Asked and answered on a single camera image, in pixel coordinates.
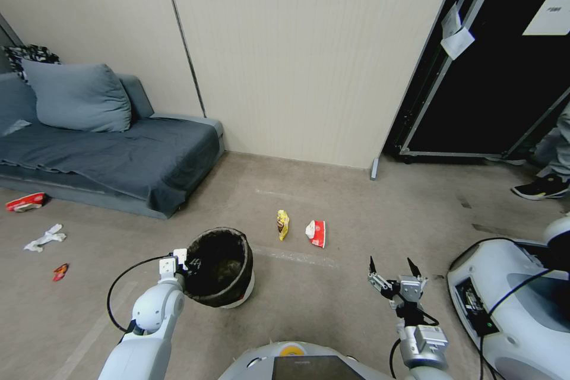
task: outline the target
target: gray carpet floor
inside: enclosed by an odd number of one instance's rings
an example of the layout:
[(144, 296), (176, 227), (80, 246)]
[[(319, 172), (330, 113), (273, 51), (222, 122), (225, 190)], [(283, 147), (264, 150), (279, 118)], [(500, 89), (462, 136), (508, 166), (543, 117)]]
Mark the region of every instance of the gray carpet floor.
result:
[[(186, 301), (168, 379), (216, 379), (245, 350), (281, 340), (330, 346), (389, 373), (397, 319), (366, 280), (370, 255), (385, 278), (407, 273), (410, 257), (431, 279), (423, 304), (449, 338), (449, 373), (476, 379), (477, 353), (443, 276), (478, 239), (542, 239), (567, 202), (531, 202), (509, 191), (532, 173), (494, 163), (404, 165), (382, 158), (372, 182), (361, 169), (226, 153), (170, 220), (61, 200), (22, 214), (1, 211), (0, 378), (97, 378), (121, 337), (105, 310), (113, 279), (144, 258), (187, 246), (204, 230), (230, 226), (254, 249), (254, 292), (231, 310)], [(4, 201), (20, 195), (0, 189)], [(291, 218), (283, 242), (278, 209)], [(305, 237), (313, 219), (327, 222), (325, 249)], [(41, 254), (22, 250), (55, 223), (64, 225), (66, 241), (47, 244)], [(65, 262), (67, 276), (52, 282), (53, 269)], [(121, 323), (156, 280), (157, 264), (147, 264), (117, 285), (113, 305)], [(398, 353), (395, 368), (403, 377)]]

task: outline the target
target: sofa armrest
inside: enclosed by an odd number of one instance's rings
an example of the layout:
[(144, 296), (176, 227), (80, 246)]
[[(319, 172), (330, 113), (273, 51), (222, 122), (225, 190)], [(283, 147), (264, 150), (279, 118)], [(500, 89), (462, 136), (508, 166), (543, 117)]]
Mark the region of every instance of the sofa armrest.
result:
[(216, 133), (218, 134), (218, 138), (220, 138), (224, 134), (224, 128), (222, 127), (220, 121), (217, 121), (215, 119), (208, 119), (208, 118), (202, 118), (202, 117), (197, 117), (197, 116), (180, 115), (180, 114), (175, 114), (175, 113), (173, 113), (173, 114), (155, 113), (151, 116), (151, 119), (160, 119), (160, 118), (163, 118), (163, 119), (181, 119), (181, 120), (203, 123), (204, 125), (213, 126), (214, 129), (216, 130)]
[(117, 74), (126, 94), (131, 100), (132, 117), (134, 120), (149, 118), (154, 114), (154, 110), (148, 101), (147, 94), (144, 91), (143, 84), (137, 76), (131, 74)]

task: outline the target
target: white robot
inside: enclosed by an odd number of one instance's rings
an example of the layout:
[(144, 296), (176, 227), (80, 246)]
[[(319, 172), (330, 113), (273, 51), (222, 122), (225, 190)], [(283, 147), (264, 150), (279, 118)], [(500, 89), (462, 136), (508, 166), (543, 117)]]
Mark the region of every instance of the white robot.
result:
[(544, 241), (482, 240), (447, 276), (461, 323), (506, 380), (570, 380), (570, 217)]
[[(170, 340), (186, 298), (183, 293), (188, 280), (185, 251), (177, 249), (172, 256), (159, 260), (160, 280), (135, 302), (128, 332), (109, 355), (99, 380), (164, 378), (170, 359)], [(397, 324), (400, 338), (394, 343), (390, 356), (393, 357), (399, 344), (404, 363), (410, 369), (406, 380), (452, 380), (444, 371), (447, 368), (444, 351), (448, 344), (445, 334), (419, 303), (427, 278), (422, 277), (411, 262), (410, 266), (412, 275), (386, 281), (376, 273), (370, 258), (369, 282), (390, 300), (402, 319)], [(227, 368), (220, 380), (329, 378), (390, 379), (328, 347), (282, 342), (248, 350)]]

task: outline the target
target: black cable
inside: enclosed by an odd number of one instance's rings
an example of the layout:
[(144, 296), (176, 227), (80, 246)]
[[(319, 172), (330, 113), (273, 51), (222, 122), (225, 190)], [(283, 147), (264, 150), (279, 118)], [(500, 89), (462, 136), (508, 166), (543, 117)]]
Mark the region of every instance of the black cable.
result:
[(401, 342), (400, 339), (396, 340), (392, 345), (392, 349), (390, 350), (389, 363), (390, 363), (390, 374), (392, 375), (392, 378), (396, 378), (396, 374), (394, 374), (394, 352), (396, 351), (396, 348), (398, 347), (400, 342)]
[(115, 284), (119, 281), (119, 279), (121, 279), (125, 274), (129, 273), (132, 269), (134, 269), (135, 267), (140, 266), (141, 264), (145, 264), (146, 262), (149, 261), (154, 261), (157, 259), (161, 259), (166, 257), (166, 255), (160, 255), (157, 257), (152, 257), (149, 259), (146, 259), (144, 261), (138, 262), (133, 266), (130, 266), (127, 270), (125, 270), (123, 273), (121, 273), (120, 275), (117, 276), (117, 279), (115, 279), (113, 281), (113, 283), (111, 284), (111, 287), (109, 288), (109, 292), (107, 293), (107, 312), (109, 314), (109, 318), (111, 319), (111, 322), (117, 327), (119, 328), (123, 333), (127, 333), (128, 330), (126, 328), (123, 328), (122, 326), (119, 325), (119, 323), (117, 321), (115, 321), (115, 317), (113, 316), (113, 313), (111, 312), (111, 293), (113, 292), (113, 288), (115, 286)]
[(457, 262), (457, 260), (459, 260), (461, 257), (463, 257), (467, 252), (469, 252), (470, 250), (472, 250), (473, 248), (475, 248), (478, 244), (483, 243), (483, 242), (487, 242), (488, 240), (508, 240), (509, 242), (514, 243), (515, 245), (517, 244), (514, 240), (508, 238), (508, 237), (502, 237), (502, 236), (496, 236), (496, 237), (487, 237), (486, 239), (481, 239), (478, 240), (477, 242), (475, 242), (474, 244), (472, 244), (469, 248), (467, 248), (465, 251), (463, 251), (462, 253), (460, 253), (457, 257), (455, 257), (455, 259), (451, 262), (451, 264), (449, 265), (449, 270), (453, 270), (453, 266), (455, 265), (455, 263)]
[(421, 310), (420, 308), (418, 308), (418, 310), (427, 318), (427, 319), (431, 319), (433, 322), (431, 324), (426, 323), (426, 325), (428, 327), (437, 327), (439, 325), (439, 321), (434, 318), (432, 315), (428, 315), (426, 312), (424, 312), (423, 310)]
[[(537, 273), (535, 275), (532, 275), (528, 278), (526, 278), (524, 281), (522, 281), (520, 284), (518, 284), (517, 286), (515, 286), (512, 290), (510, 290), (507, 294), (505, 294), (499, 301), (497, 301), (495, 303), (495, 305), (491, 308), (491, 310), (489, 311), (488, 315), (489, 318), (491, 317), (491, 315), (494, 313), (494, 311), (497, 310), (497, 308), (499, 307), (499, 305), (505, 301), (507, 298), (509, 298), (511, 295), (513, 295), (515, 292), (517, 292), (520, 288), (524, 287), (526, 284), (528, 284), (529, 282), (532, 282), (533, 280), (535, 280), (536, 278), (539, 278), (541, 276), (544, 276), (545, 274), (548, 274), (550, 272), (554, 271), (554, 269), (546, 269), (543, 270), (540, 273)], [(483, 357), (483, 339), (484, 339), (485, 335), (481, 335), (481, 340), (479, 342), (479, 380), (483, 380), (483, 361), (484, 361), (484, 357)], [(493, 379), (496, 379), (495, 376), (495, 368), (493, 368), (493, 366), (487, 362), (487, 365), (489, 367), (489, 370), (491, 371), (491, 375), (493, 376)]]

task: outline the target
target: trash can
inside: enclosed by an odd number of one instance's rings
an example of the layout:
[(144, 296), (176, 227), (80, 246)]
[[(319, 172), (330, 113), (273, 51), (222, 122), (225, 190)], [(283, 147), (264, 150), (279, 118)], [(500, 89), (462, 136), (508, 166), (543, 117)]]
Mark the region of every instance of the trash can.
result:
[(255, 283), (254, 257), (236, 229), (206, 230), (188, 247), (185, 294), (206, 306), (234, 308), (248, 299)]

